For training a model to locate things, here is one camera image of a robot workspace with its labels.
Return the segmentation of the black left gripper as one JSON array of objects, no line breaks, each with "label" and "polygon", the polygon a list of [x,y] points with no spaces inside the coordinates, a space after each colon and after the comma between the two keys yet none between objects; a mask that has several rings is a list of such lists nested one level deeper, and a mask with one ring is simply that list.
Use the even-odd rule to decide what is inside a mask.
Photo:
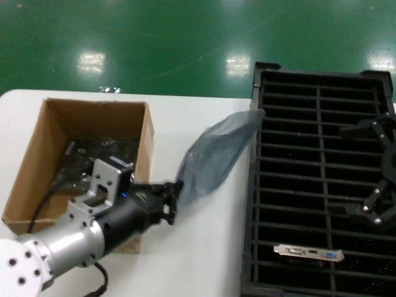
[{"label": "black left gripper", "polygon": [[138,184],[121,193],[113,206],[95,217],[103,233],[104,251],[126,245],[161,219],[173,225],[182,188],[182,181]]}]

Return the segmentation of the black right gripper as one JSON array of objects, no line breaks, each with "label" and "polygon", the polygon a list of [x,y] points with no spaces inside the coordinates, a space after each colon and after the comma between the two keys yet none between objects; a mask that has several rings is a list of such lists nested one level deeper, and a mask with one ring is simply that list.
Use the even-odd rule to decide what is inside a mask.
[{"label": "black right gripper", "polygon": [[329,212],[346,216],[355,225],[370,227],[377,233],[395,229],[395,147],[388,132],[395,130],[395,114],[384,113],[374,119],[360,120],[354,126],[340,128],[343,139],[376,137],[384,148],[382,176],[370,195],[362,203],[330,203]]}]

